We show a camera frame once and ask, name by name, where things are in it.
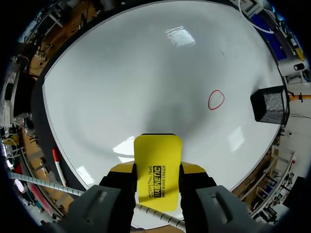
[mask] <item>red marker drawing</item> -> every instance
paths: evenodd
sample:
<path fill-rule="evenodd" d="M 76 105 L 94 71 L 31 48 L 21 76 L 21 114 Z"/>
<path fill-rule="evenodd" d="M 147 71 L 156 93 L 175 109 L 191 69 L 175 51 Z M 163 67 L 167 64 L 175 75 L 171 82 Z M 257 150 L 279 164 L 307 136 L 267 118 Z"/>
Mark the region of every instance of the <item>red marker drawing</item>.
<path fill-rule="evenodd" d="M 58 153 L 57 153 L 56 148 L 52 149 L 52 153 L 53 153 L 56 169 L 57 169 L 58 175 L 60 177 L 60 180 L 62 181 L 63 186 L 67 187 L 67 183 L 66 183 L 65 177 L 63 175 L 63 171 L 62 171 L 62 169 L 60 168 L 60 165 L 59 165 L 59 157 L 58 157 Z"/>
<path fill-rule="evenodd" d="M 208 98 L 208 108 L 216 110 L 224 103 L 224 100 L 224 94 L 220 90 L 214 90 Z"/>

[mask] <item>table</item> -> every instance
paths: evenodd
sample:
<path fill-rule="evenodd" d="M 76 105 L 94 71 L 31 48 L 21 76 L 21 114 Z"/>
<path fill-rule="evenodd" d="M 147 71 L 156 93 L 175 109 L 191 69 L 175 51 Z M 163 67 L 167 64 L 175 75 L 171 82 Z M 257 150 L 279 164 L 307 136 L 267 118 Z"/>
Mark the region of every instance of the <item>table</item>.
<path fill-rule="evenodd" d="M 35 86 L 33 119 L 51 169 L 57 147 L 69 186 L 87 189 L 134 160 L 137 136 L 174 133 L 184 162 L 232 190 L 280 129 L 256 122 L 250 102 L 257 89 L 283 85 L 264 40 L 223 4 L 162 1 L 122 10 L 75 34 Z M 180 207 L 169 214 L 182 217 Z M 132 225 L 162 223 L 135 212 Z"/>

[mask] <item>cable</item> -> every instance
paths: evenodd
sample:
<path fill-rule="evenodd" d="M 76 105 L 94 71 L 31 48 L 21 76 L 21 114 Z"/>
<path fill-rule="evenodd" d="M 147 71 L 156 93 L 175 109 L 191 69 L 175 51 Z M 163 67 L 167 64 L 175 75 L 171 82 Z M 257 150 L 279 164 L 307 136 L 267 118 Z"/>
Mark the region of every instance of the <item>cable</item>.
<path fill-rule="evenodd" d="M 56 190 L 59 190 L 59 191 L 62 191 L 62 192 L 66 192 L 66 193 L 70 193 L 70 194 L 73 194 L 73 195 L 76 195 L 76 196 L 81 196 L 84 193 L 83 191 L 80 191 L 80 190 L 77 190 L 77 189 L 65 187 L 65 186 L 62 186 L 62 185 L 56 184 L 56 183 L 50 183 L 50 182 L 47 182 L 47 181 L 43 181 L 43 180 L 40 180 L 40 179 L 37 179 L 37 178 L 34 178 L 34 177 L 30 177 L 30 176 L 21 175 L 21 174 L 18 174 L 18 173 L 8 172 L 8 176 L 9 176 L 10 179 L 17 179 L 17 180 L 20 180 L 20 181 L 26 181 L 26 182 L 34 183 L 34 184 L 37 184 L 37 185 L 40 185 L 40 186 L 56 189 Z M 153 217 L 158 218 L 161 221 L 163 221 L 163 222 L 165 222 L 167 224 L 170 224 L 170 225 L 172 225 L 172 226 L 174 226 L 174 227 L 176 227 L 176 228 L 178 228 L 178 229 L 180 229 L 180 230 L 182 230 L 184 232 L 186 231 L 185 222 L 182 221 L 182 220 L 179 220 L 179 219 L 177 219 L 175 217 L 172 217 L 170 215 L 162 213 L 162 212 L 160 212 L 158 210 L 154 210 L 152 208 L 149 208 L 149 207 L 137 204 L 137 203 L 136 203 L 135 209 L 137 209 L 137 210 L 139 210 L 141 212 L 144 212 L 144 213 L 146 213 L 148 215 L 152 215 Z"/>
<path fill-rule="evenodd" d="M 306 118 L 306 119 L 311 119 L 310 116 L 303 116 L 300 114 L 296 114 L 296 113 L 290 113 L 290 117 L 298 117 L 298 118 Z"/>
<path fill-rule="evenodd" d="M 3 142 L 6 142 L 7 140 L 10 140 L 11 142 L 13 142 L 13 143 L 14 143 L 14 146 L 16 147 L 16 150 L 17 150 L 17 145 L 16 145 L 15 141 L 13 141 L 11 138 L 5 138 L 5 139 L 3 139 Z M 7 158 L 15 158 L 16 155 L 17 155 L 17 153 L 18 153 L 18 152 L 16 151 L 15 155 L 12 155 L 12 156 L 7 157 Z"/>
<path fill-rule="evenodd" d="M 56 183 L 51 183 L 51 182 L 47 182 L 47 181 L 43 181 L 43 180 L 39 180 L 36 179 L 34 177 L 30 177 L 30 176 L 25 176 L 25 175 L 21 175 L 18 173 L 13 173 L 13 172 L 9 172 L 8 173 L 9 178 L 11 179 L 18 179 L 20 181 L 26 181 L 26 182 L 30 182 L 30 183 L 34 183 L 40 186 L 44 186 L 47 188 L 52 188 L 52 189 L 56 189 L 65 193 L 70 193 L 76 196 L 81 196 L 84 192 L 77 190 L 77 189 L 73 189 L 73 188 L 69 188 L 69 187 L 65 187 Z"/>
<path fill-rule="evenodd" d="M 249 23 L 251 24 L 254 28 L 257 28 L 258 30 L 264 32 L 264 33 L 268 33 L 268 34 L 274 34 L 274 32 L 270 29 L 270 31 L 264 30 L 260 27 L 258 27 L 257 25 L 253 24 L 252 22 L 250 22 L 244 15 L 241 9 L 241 0 L 238 1 L 238 7 L 239 7 L 239 12 L 241 13 L 241 15 L 243 16 L 243 18 Z"/>

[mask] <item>equipment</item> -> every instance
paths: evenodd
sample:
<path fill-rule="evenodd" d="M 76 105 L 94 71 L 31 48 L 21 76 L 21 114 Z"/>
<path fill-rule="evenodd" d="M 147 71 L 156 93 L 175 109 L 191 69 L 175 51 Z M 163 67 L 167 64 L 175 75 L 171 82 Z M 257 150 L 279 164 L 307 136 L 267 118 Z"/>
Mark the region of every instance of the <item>equipment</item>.
<path fill-rule="evenodd" d="M 117 171 L 125 167 L 132 167 L 132 171 Z M 130 232 L 135 207 L 135 170 L 136 166 L 131 163 L 112 168 L 100 185 L 92 186 L 70 205 L 64 220 L 41 227 L 50 232 Z M 199 166 L 182 163 L 179 182 L 189 233 L 260 232 L 270 227 L 255 222 L 245 204 L 223 186 L 216 186 Z M 150 208 L 146 209 L 148 211 L 154 216 L 157 214 Z"/>
<path fill-rule="evenodd" d="M 173 142 L 175 140 L 174 137 L 178 138 L 173 134 L 142 135 L 139 140 L 140 142 L 135 143 L 137 145 L 135 151 L 144 151 L 146 155 L 145 163 L 142 161 L 142 157 L 140 157 L 140 170 L 143 170 L 143 165 L 145 164 L 149 169 L 157 171 L 157 168 L 160 166 L 153 165 L 150 168 L 151 160 L 147 155 L 151 151 L 152 155 L 157 157 L 159 153 L 163 153 L 163 148 L 172 151 L 174 145 L 170 147 L 169 144 L 163 143 L 163 141 L 168 138 L 169 140 L 167 142 Z M 177 151 L 181 153 L 181 146 L 177 147 Z M 165 160 L 164 158 L 162 162 L 158 161 L 161 167 Z M 16 178 L 14 173 L 10 173 L 9 176 L 12 179 Z M 135 207 L 139 208 L 139 210 L 146 211 L 147 214 L 149 212 L 154 217 L 160 219 L 165 218 L 167 223 L 182 230 L 186 228 L 186 231 L 189 233 L 248 233 L 259 232 L 269 227 L 268 225 L 255 222 L 249 216 L 246 204 L 241 202 L 223 186 L 217 186 L 215 181 L 207 175 L 203 168 L 181 162 L 179 170 L 177 169 L 177 176 L 179 178 L 176 187 L 179 188 L 181 194 L 181 208 L 183 209 L 185 222 L 170 217 L 158 210 L 135 203 L 135 192 L 137 191 L 138 181 L 143 177 L 143 174 L 138 172 L 138 166 L 134 162 L 128 162 L 113 167 L 99 185 L 92 186 L 76 199 L 70 205 L 69 213 L 64 220 L 58 223 L 49 223 L 41 227 L 48 232 L 127 233 L 130 232 Z M 152 177 L 157 181 L 156 174 L 153 173 Z M 165 177 L 163 170 L 160 177 Z M 156 196 L 156 186 L 158 184 L 155 181 L 149 182 L 147 179 L 148 184 L 152 183 L 152 185 L 147 185 L 149 191 L 147 194 L 149 194 L 149 199 L 157 198 L 156 201 L 160 205 L 164 196 Z M 165 190 L 165 195 L 169 195 L 169 192 L 174 191 L 172 190 L 174 186 L 171 185 L 170 187 L 170 189 Z M 55 188 L 58 190 L 67 189 L 68 192 L 78 196 L 80 195 L 79 191 L 72 190 L 68 187 Z"/>

